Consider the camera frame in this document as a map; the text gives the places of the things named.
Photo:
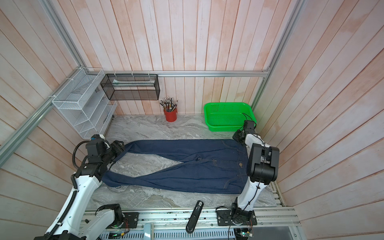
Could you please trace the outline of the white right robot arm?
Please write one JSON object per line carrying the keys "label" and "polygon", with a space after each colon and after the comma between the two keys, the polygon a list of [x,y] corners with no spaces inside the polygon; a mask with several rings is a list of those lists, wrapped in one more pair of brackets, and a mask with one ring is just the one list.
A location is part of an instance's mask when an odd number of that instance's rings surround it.
{"label": "white right robot arm", "polygon": [[253,221],[254,205],[262,190],[278,177],[280,150],[266,144],[256,133],[256,122],[245,120],[233,136],[247,149],[247,182],[232,204],[231,221],[236,224]]}

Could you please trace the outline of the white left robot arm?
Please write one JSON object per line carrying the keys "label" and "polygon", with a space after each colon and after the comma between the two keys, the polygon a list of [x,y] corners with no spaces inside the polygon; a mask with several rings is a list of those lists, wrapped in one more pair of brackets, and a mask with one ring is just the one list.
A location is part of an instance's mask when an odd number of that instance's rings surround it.
{"label": "white left robot arm", "polygon": [[71,175],[73,188],[59,215],[40,240],[96,240],[108,227],[121,227],[127,222],[119,204],[108,204],[96,210],[94,219],[81,227],[87,205],[94,191],[102,184],[109,167],[125,150],[122,141],[109,143],[103,135],[93,135],[82,141],[87,155],[81,165],[73,162],[76,172]]}

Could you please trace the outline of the dark blue denim trousers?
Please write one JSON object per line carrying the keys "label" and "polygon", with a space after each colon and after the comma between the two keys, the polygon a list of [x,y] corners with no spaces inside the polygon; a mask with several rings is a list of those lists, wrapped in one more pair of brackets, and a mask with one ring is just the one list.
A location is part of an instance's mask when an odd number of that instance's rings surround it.
{"label": "dark blue denim trousers", "polygon": [[106,172],[102,181],[109,187],[137,185],[177,192],[240,194],[248,179],[247,149],[232,139],[140,140],[125,145],[125,154],[157,155],[178,165],[161,171],[128,177]]}

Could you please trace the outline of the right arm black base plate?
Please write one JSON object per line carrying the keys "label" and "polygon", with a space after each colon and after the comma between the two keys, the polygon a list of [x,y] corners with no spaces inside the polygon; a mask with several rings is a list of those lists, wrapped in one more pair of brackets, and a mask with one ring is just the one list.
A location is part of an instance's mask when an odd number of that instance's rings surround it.
{"label": "right arm black base plate", "polygon": [[219,226],[256,226],[258,224],[254,212],[249,212],[250,215],[235,215],[232,216],[232,211],[228,209],[217,209],[217,223]]}

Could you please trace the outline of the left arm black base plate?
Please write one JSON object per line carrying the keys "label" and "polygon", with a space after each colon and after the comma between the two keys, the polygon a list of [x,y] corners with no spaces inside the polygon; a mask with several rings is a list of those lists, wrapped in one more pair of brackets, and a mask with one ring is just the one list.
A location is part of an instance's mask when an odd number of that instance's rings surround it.
{"label": "left arm black base plate", "polygon": [[138,226],[139,212],[123,212],[124,220],[122,229],[136,229]]}

